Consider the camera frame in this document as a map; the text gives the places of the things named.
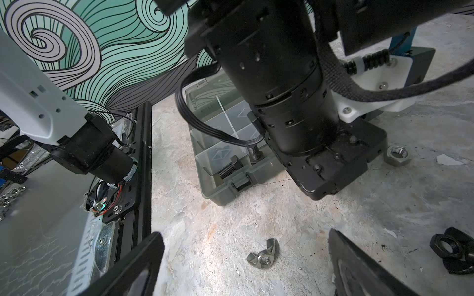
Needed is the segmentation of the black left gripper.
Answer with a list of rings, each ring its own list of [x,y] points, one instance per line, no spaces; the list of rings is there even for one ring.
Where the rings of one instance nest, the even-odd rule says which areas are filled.
[[[315,201],[355,181],[387,147],[386,131],[361,119],[256,118],[255,126],[300,190]]]

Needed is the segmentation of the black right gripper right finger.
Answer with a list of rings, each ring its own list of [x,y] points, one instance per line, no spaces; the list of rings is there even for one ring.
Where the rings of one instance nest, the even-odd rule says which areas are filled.
[[[331,229],[329,232],[328,250],[339,296],[415,296],[417,294],[336,229]]]

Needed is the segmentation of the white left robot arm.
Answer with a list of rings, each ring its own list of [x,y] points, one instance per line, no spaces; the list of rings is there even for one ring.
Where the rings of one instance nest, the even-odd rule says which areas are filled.
[[[468,62],[437,79],[395,90],[352,81],[330,43],[347,54],[438,17],[450,1],[2,1],[1,65],[23,71],[26,86],[1,76],[4,113],[41,111],[49,89],[61,99],[107,104],[130,86],[145,98],[175,94],[182,118],[230,146],[266,142],[313,200],[336,194],[381,153],[386,132],[346,121],[334,95],[364,104],[403,101],[462,81]],[[249,104],[252,139],[210,127],[183,89],[224,70]]]

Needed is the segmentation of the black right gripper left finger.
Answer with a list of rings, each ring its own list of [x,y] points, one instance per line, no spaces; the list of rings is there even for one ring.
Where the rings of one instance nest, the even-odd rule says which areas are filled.
[[[151,296],[164,256],[159,232],[151,233],[104,276],[81,293],[82,296]]]

